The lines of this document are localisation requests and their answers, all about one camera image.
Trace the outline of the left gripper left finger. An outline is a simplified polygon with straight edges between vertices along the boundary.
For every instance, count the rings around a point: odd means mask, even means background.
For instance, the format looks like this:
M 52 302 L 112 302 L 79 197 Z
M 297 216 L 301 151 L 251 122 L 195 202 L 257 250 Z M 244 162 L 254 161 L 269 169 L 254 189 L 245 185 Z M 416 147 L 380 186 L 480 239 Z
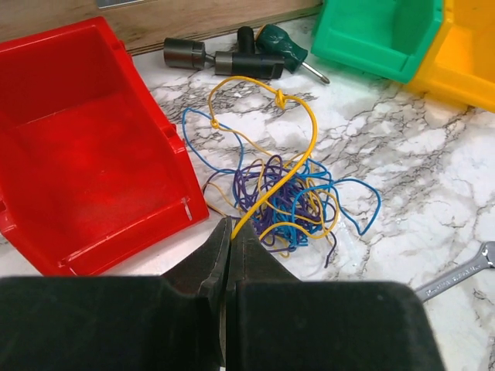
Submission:
M 225 291 L 232 220 L 225 217 L 207 240 L 163 274 L 166 361 L 173 370 L 219 370 L 225 365 Z

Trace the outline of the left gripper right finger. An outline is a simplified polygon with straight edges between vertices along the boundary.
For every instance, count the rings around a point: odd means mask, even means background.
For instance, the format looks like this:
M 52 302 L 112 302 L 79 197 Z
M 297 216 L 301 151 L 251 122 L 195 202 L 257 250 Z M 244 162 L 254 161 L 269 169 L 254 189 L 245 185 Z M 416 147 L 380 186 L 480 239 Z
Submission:
M 302 370 L 302 282 L 259 242 L 251 224 L 230 244 L 226 290 L 228 370 Z

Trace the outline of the red plastic bin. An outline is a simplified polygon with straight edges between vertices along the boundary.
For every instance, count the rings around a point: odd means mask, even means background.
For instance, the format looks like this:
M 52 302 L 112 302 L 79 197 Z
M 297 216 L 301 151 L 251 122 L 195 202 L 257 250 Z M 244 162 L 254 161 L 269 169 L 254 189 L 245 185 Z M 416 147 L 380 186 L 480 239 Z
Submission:
M 37 271 L 101 274 L 207 217 L 176 126 L 103 18 L 1 44 L 1 232 Z

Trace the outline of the black cylindrical bit holder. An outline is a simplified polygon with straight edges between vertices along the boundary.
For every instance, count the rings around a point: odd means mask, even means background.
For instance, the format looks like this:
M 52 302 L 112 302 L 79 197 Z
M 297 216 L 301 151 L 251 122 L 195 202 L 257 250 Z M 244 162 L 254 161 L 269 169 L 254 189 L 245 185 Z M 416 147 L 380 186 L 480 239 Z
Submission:
M 242 26 L 237 31 L 236 52 L 215 52 L 214 69 L 216 75 L 244 76 L 262 80 L 281 77 L 285 67 L 282 56 L 256 53 L 254 31 Z

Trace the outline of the black metal socket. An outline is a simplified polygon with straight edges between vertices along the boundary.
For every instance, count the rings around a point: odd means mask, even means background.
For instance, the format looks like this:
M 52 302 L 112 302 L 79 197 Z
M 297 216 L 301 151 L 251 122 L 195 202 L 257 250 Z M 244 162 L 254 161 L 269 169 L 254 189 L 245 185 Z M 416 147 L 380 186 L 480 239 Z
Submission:
M 188 70 L 203 70 L 207 64 L 215 63 L 204 42 L 190 39 L 165 38 L 163 58 L 168 67 Z

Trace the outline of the small open-end wrench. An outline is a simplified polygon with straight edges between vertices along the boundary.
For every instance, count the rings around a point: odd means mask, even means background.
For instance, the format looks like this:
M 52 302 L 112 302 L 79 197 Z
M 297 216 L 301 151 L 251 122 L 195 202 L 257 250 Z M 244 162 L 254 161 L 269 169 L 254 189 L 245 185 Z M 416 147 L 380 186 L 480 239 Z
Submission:
M 456 284 L 477 274 L 479 271 L 494 268 L 494 242 L 487 241 L 480 245 L 476 255 L 459 266 L 447 271 L 442 276 L 423 284 L 415 290 L 422 302 L 426 302 L 449 290 Z

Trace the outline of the wooden board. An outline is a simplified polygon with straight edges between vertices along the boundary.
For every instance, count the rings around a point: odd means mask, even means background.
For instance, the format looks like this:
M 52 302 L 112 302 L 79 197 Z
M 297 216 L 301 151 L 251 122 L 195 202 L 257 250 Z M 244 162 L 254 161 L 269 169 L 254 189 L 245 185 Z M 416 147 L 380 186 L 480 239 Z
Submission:
M 157 50 L 164 38 L 208 39 L 284 22 L 321 9 L 320 1 L 3 1 L 1 40 L 8 41 L 102 16 L 132 54 Z

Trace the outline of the green plastic bin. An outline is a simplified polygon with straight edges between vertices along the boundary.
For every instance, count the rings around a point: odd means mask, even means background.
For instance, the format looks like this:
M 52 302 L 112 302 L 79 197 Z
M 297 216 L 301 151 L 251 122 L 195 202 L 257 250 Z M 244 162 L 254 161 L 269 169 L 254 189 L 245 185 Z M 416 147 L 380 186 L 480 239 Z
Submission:
M 443 20 L 436 0 L 325 1 L 311 53 L 399 83 L 416 74 Z

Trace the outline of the yellow plastic bin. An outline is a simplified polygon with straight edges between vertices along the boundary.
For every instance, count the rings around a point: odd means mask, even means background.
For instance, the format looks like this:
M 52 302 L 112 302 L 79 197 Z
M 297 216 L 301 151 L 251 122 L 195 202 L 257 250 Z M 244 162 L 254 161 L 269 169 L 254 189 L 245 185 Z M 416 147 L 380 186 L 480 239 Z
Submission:
M 494 111 L 494 1 L 443 2 L 444 20 L 406 87 Z

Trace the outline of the green handled screwdriver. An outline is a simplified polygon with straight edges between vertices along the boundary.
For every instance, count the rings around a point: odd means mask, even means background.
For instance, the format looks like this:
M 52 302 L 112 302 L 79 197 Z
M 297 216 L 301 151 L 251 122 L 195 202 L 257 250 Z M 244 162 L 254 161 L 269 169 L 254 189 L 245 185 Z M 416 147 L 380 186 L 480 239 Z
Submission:
M 295 43 L 288 33 L 274 24 L 262 26 L 254 38 L 256 47 L 262 53 L 281 56 L 284 59 L 285 68 L 290 73 L 295 73 L 303 67 L 324 84 L 330 84 L 329 78 L 320 73 L 306 62 L 309 52 Z

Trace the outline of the grey metal bracket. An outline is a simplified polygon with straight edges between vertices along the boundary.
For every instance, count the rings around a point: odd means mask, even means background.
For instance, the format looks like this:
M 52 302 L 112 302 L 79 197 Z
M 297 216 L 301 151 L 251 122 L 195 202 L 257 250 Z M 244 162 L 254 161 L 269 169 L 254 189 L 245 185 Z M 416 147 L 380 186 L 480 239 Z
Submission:
M 96 0 L 99 9 L 110 9 L 149 2 L 149 0 Z

